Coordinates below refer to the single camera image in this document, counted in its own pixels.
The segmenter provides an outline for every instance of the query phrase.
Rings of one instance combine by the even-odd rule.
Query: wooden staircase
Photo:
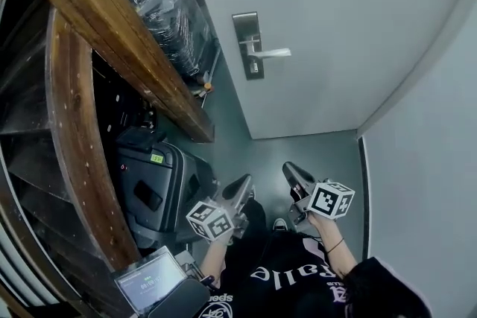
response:
[[[139,259],[107,170],[91,48],[48,0],[4,0],[0,223],[78,315],[130,317],[111,272]]]

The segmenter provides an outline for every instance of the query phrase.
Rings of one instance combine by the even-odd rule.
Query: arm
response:
[[[212,283],[216,287],[220,287],[220,277],[224,269],[225,253],[227,245],[232,237],[233,231],[219,237],[209,245],[207,254],[200,265],[200,271],[205,276],[213,276],[215,281]]]
[[[323,240],[326,253],[332,269],[341,278],[345,277],[356,265],[356,260],[351,254],[338,226],[333,220],[321,217],[313,212],[308,213],[308,220],[313,225]]]

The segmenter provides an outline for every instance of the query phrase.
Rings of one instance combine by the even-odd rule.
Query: forearm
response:
[[[222,271],[222,264],[224,263],[225,253],[227,251],[227,245],[220,241],[213,241],[210,243],[207,254],[202,261],[200,271],[205,276],[213,276],[215,281],[214,285],[220,285],[220,276]]]
[[[323,245],[332,269],[341,278],[345,277],[357,263],[353,254],[343,240],[338,226],[333,220],[318,218],[311,221],[323,240]]]

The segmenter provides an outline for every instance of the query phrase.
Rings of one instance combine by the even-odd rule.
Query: plastic wrap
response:
[[[212,43],[209,25],[195,0],[130,0],[182,76],[200,71]]]

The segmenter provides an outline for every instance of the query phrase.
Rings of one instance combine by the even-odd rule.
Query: person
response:
[[[200,270],[214,277],[214,288],[197,318],[431,316],[379,260],[358,264],[335,221],[308,213],[319,240],[288,230],[283,219],[269,232],[253,199],[243,212],[249,226],[242,239],[230,245],[230,232],[209,245]]]

